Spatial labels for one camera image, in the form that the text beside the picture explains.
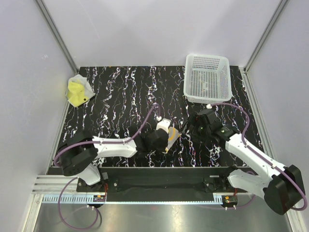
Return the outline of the orange towel with grey pattern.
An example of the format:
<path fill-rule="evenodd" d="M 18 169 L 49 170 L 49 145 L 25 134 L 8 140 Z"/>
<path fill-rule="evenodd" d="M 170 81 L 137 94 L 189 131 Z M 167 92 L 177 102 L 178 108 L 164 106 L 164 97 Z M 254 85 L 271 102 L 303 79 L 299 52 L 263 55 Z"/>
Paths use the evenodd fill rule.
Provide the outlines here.
<path fill-rule="evenodd" d="M 179 132 L 174 127 L 169 127 L 169 138 L 168 138 L 168 145 L 165 148 L 165 154 L 168 153 L 168 151 L 172 148 L 172 146 L 175 144 L 175 142 L 178 140 L 178 138 L 181 136 L 181 132 Z"/>

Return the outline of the yellow and grey towel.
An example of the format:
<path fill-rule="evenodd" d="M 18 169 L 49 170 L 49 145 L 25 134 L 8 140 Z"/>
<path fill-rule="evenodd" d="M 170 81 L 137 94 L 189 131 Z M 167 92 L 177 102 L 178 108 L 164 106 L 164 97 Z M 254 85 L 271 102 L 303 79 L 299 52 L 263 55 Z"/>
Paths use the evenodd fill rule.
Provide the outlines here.
<path fill-rule="evenodd" d="M 77 74 L 68 80 L 66 98 L 70 105 L 79 107 L 95 96 L 86 77 Z"/>

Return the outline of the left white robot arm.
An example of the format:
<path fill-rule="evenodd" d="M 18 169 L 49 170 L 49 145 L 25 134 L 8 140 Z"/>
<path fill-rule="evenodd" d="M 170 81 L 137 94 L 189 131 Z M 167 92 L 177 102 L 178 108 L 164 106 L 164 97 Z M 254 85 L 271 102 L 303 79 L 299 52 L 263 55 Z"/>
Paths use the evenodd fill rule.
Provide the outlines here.
<path fill-rule="evenodd" d="M 99 158 L 147 155 L 153 151 L 164 152 L 168 146 L 169 131 L 157 129 L 134 138 L 106 139 L 91 137 L 82 132 L 63 143 L 58 149 L 54 164 L 62 169 L 64 176 L 76 176 L 93 191 L 104 187 L 104 179 L 92 162 Z"/>

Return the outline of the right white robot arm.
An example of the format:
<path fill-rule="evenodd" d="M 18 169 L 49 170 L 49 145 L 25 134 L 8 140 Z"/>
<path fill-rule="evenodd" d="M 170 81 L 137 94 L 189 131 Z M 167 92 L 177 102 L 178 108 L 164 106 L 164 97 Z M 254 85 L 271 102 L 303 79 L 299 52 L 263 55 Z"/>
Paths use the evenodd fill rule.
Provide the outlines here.
<path fill-rule="evenodd" d="M 301 171 L 294 165 L 289 167 L 267 156 L 245 139 L 243 133 L 230 124 L 223 125 L 212 109 L 191 114 L 183 126 L 194 142 L 204 144 L 211 141 L 227 152 L 243 160 L 256 173 L 230 167 L 219 179 L 223 191 L 242 189 L 258 196 L 271 210 L 284 215 L 289 210 L 298 210 L 295 205 L 303 201 L 299 208 L 308 206 Z"/>

